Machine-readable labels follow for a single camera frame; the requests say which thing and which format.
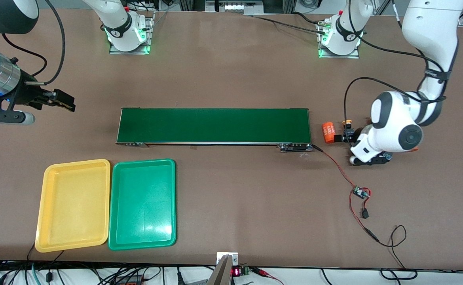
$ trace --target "connector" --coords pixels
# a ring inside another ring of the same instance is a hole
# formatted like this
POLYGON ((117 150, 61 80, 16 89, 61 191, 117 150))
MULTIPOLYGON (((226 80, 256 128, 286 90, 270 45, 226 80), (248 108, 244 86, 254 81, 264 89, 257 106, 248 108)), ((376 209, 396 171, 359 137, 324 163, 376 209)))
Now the connector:
POLYGON ((182 277, 182 274, 180 272, 180 269, 179 267, 177 267, 177 285, 186 285, 186 283, 184 282, 184 278, 182 277))
POLYGON ((362 218, 369 218, 369 211, 366 208, 362 209, 362 218))
POLYGON ((54 276, 52 275, 52 272, 47 272, 45 275, 45 282, 50 283, 50 281, 54 280, 54 276))
POLYGON ((327 27, 327 28, 330 28, 330 27, 332 27, 332 23, 331 23, 331 22, 326 22, 326 21, 319 21, 319 22, 318 22, 318 26, 319 26, 319 27, 327 27))

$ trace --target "orange cylinder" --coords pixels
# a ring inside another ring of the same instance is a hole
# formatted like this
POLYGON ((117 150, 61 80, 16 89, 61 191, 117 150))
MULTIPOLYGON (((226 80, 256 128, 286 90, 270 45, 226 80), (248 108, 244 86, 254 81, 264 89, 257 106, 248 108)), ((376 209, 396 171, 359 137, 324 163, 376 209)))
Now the orange cylinder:
POLYGON ((335 127, 332 122, 326 122, 321 126, 323 131, 323 137, 325 137, 325 142, 327 144, 333 144, 335 142, 335 127))

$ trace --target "robotic arm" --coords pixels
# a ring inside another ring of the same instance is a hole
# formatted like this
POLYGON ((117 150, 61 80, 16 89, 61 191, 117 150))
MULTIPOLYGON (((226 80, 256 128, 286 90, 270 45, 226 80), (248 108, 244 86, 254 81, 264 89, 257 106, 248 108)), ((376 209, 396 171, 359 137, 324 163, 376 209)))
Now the robotic arm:
MULTIPOLYGON (((145 16, 134 11, 126 12, 119 0, 83 1, 99 15, 108 39, 116 49, 131 51, 146 41, 145 16)), ((0 0, 0 34, 27 34, 37 21, 36 0, 0 0)), ((31 113, 13 110, 15 105, 28 105, 38 110, 49 105, 75 111, 72 96, 59 89, 42 89, 33 82, 37 80, 19 68, 15 58, 0 54, 0 123, 34 123, 31 113), (6 109, 2 107, 4 102, 8 103, 6 109)))
POLYGON ((372 125, 363 128, 351 147, 351 164, 362 165, 378 155, 407 152, 421 143, 420 126, 431 124, 441 113, 442 96, 458 51, 456 29, 462 9, 463 0, 411 0, 402 33, 412 46, 438 64, 427 62, 420 86, 416 92, 407 92, 409 96, 387 91, 376 98, 371 108, 372 125))

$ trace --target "white robotic arm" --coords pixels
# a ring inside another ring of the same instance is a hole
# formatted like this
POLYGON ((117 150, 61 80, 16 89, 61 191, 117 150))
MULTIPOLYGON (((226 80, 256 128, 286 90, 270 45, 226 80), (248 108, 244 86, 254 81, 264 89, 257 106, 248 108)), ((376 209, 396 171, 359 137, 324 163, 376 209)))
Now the white robotic arm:
POLYGON ((362 34, 365 24, 374 12, 372 0, 354 0, 346 7, 342 13, 333 15, 330 18, 331 29, 327 32, 321 42, 329 51, 337 55, 348 55, 355 50, 358 45, 358 37, 353 32, 353 27, 358 35, 362 34))
POLYGON ((108 40, 120 51, 132 51, 147 40, 145 16, 124 9, 120 0, 83 0, 101 19, 108 40))
POLYGON ((383 152, 407 152, 423 140, 420 126, 427 126, 441 113, 445 91, 458 50, 456 29, 463 0, 411 0, 402 33, 406 40, 429 59, 425 77, 416 92, 407 95, 388 91, 372 104, 372 125, 360 133, 351 147, 350 162, 361 165, 383 152))
MULTIPOLYGON (((145 16, 126 12, 119 0, 83 0, 99 15, 108 39, 120 51, 132 51, 146 41, 145 16)), ((26 34, 38 21, 36 0, 0 0, 0 34, 26 34)), ((29 125, 34 116, 13 110, 14 105, 29 105, 41 110, 42 105, 60 106, 74 112, 74 98, 55 89, 48 91, 27 84, 36 79, 20 69, 15 60, 0 54, 0 123, 29 125), (2 103, 9 106, 4 110, 2 103)))

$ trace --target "brown table surface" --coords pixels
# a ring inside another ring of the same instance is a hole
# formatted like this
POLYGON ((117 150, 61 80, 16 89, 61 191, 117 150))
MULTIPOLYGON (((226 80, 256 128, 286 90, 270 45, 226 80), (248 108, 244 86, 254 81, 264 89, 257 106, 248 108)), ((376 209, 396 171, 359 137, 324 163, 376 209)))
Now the brown table surface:
MULTIPOLYGON (((407 240, 396 248, 409 268, 463 269, 463 28, 441 117, 424 128, 419 151, 386 165, 349 166, 345 144, 325 145, 321 124, 342 121, 348 83, 374 76, 416 88, 423 60, 361 46, 361 58, 320 59, 314 34, 225 13, 169 13, 157 25, 149 56, 108 55, 91 10, 59 10, 66 31, 65 65, 50 88, 76 99, 76 112, 30 110, 31 126, 0 125, 0 258, 24 259, 34 242, 43 172, 55 163, 105 158, 172 158, 177 163, 177 241, 172 247, 111 251, 107 245, 65 251, 62 260, 212 264, 217 251, 269 266, 398 267, 388 249, 351 216, 349 184, 322 153, 281 154, 273 146, 117 146, 121 107, 309 108, 313 142, 373 191, 364 224, 387 242, 395 225, 407 240)), ((276 20, 311 28, 299 16, 276 20)), ((367 39, 415 52, 392 17, 372 17, 367 39)), ((49 79, 60 56, 54 15, 42 11, 26 35, 10 36, 39 52, 49 79)), ((0 52, 34 72, 39 59, 9 47, 0 52)), ((365 123, 387 87, 358 82, 349 119, 365 123)), ((360 199, 355 208, 360 209, 360 199)), ((58 253, 34 252, 33 259, 58 253)))

